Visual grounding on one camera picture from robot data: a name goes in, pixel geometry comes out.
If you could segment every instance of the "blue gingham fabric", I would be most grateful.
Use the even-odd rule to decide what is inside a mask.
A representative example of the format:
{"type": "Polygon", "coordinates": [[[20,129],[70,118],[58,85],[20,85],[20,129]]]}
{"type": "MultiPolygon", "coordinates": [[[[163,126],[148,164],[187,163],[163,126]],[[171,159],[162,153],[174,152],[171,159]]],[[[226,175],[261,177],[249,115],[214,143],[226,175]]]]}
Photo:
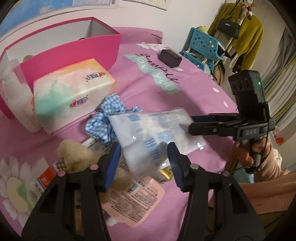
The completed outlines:
{"type": "Polygon", "coordinates": [[[94,139],[100,139],[104,144],[113,143],[117,141],[117,137],[110,124],[109,116],[115,113],[133,112],[142,112],[142,109],[133,107],[127,110],[120,97],[117,94],[111,94],[104,99],[94,117],[87,121],[85,132],[94,139]]]}

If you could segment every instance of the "open storage box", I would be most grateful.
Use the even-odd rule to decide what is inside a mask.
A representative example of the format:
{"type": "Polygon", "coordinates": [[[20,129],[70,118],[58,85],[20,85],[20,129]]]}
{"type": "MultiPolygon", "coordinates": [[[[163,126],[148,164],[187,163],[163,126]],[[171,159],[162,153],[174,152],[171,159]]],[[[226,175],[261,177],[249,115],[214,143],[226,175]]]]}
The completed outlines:
{"type": "MultiPolygon", "coordinates": [[[[120,41],[120,33],[94,17],[60,22],[30,33],[6,47],[0,58],[0,69],[17,59],[33,89],[36,79],[87,59],[93,58],[109,70],[116,61],[120,41]]],[[[13,118],[1,97],[0,110],[8,118],[13,118]]]]}

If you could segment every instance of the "green banner print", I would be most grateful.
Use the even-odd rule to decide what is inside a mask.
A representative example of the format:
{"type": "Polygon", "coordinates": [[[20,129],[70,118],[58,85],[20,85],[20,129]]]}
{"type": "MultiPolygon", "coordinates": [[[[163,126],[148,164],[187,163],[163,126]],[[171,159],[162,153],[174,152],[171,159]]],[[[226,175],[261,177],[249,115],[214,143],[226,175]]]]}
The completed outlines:
{"type": "Polygon", "coordinates": [[[179,92],[180,90],[178,87],[171,81],[169,80],[160,69],[153,68],[150,66],[145,59],[145,56],[138,56],[135,54],[126,54],[124,57],[130,59],[131,61],[137,63],[139,69],[144,73],[144,74],[151,74],[154,82],[160,86],[166,93],[169,95],[172,95],[174,93],[179,92]]]}

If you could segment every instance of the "white plastic package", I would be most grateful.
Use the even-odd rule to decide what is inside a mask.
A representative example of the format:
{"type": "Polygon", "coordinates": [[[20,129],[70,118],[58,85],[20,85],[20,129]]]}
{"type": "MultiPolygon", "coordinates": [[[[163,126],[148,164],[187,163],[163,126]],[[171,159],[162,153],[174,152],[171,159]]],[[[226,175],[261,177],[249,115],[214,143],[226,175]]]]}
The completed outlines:
{"type": "Polygon", "coordinates": [[[188,133],[193,122],[184,109],[160,113],[126,113],[109,117],[135,178],[154,176],[170,165],[167,145],[175,142],[180,153],[203,149],[205,140],[188,133]]]}

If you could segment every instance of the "person's arm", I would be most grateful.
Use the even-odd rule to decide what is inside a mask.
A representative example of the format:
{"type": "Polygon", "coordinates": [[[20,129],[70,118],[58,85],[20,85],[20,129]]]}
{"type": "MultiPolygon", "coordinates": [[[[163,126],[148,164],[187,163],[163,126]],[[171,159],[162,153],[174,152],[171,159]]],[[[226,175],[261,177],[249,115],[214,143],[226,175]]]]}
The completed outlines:
{"type": "MultiPolygon", "coordinates": [[[[252,149],[255,152],[262,152],[265,147],[266,137],[263,137],[258,142],[256,142],[252,149]]],[[[242,166],[252,165],[254,160],[250,157],[248,151],[246,151],[240,143],[236,143],[238,147],[238,160],[242,166]]],[[[259,170],[255,173],[254,181],[257,182],[264,182],[279,178],[289,173],[289,171],[282,171],[281,168],[278,166],[275,160],[275,156],[273,154],[273,148],[271,146],[270,141],[267,141],[266,149],[263,152],[262,158],[265,158],[264,162],[259,167],[259,170]]]]}

